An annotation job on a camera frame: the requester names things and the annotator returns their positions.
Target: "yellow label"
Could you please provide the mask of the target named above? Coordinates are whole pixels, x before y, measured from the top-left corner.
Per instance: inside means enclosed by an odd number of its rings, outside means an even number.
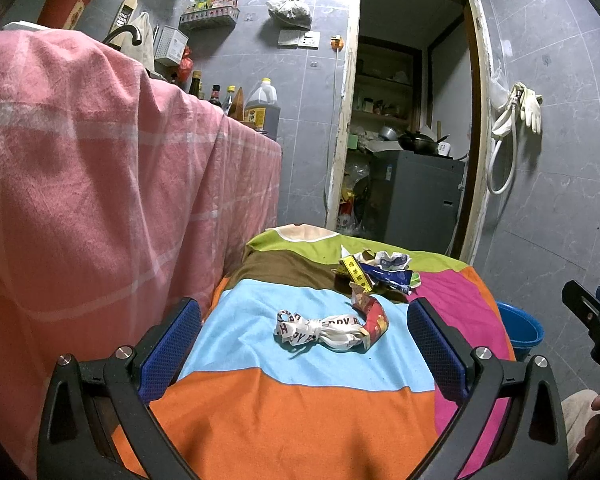
[[[69,12],[69,16],[67,17],[66,21],[64,22],[64,25],[62,26],[62,28],[65,28],[68,30],[74,30],[75,24],[78,23],[78,19],[82,15],[83,10],[84,10],[84,1],[78,0],[75,3],[74,8],[71,9],[71,12]]]
[[[369,283],[366,274],[362,271],[356,259],[350,254],[340,261],[347,267],[347,272],[349,273],[349,276],[351,276],[351,281],[364,288],[365,292],[371,292],[371,283]]]
[[[264,127],[264,115],[266,111],[266,108],[251,108],[246,111],[247,117],[245,120],[248,123],[256,123],[256,128],[261,130]]]

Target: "lime green stripe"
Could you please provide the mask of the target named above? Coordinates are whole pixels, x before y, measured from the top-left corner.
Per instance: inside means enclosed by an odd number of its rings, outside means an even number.
[[[340,260],[342,254],[340,246],[344,246],[351,254],[359,253],[364,249],[370,249],[374,252],[398,251],[400,253],[407,253],[412,258],[409,268],[421,272],[441,272],[447,269],[460,271],[467,266],[464,262],[454,260],[442,254],[427,253],[425,251],[408,251],[381,242],[345,235],[337,235],[318,242],[288,242],[271,229],[252,238],[248,245],[257,251],[293,251],[312,262],[328,265],[335,264]]]

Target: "plastic jug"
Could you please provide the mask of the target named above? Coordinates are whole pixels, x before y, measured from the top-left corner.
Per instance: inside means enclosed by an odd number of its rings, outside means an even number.
[[[251,93],[247,104],[244,105],[244,120],[256,123],[256,128],[267,132],[272,139],[277,138],[280,107],[271,79],[263,78]]]

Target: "red plastic bag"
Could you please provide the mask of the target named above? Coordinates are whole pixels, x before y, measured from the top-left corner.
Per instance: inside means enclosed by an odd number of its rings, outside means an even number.
[[[182,53],[182,59],[180,60],[180,64],[178,65],[178,82],[184,83],[188,78],[191,72],[193,72],[193,61],[189,57],[191,54],[191,50],[188,46],[184,47],[184,52]]]

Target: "doorway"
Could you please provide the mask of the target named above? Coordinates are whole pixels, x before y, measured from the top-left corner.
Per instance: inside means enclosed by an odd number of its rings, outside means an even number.
[[[327,227],[469,262],[490,150],[480,2],[360,0],[349,19]]]

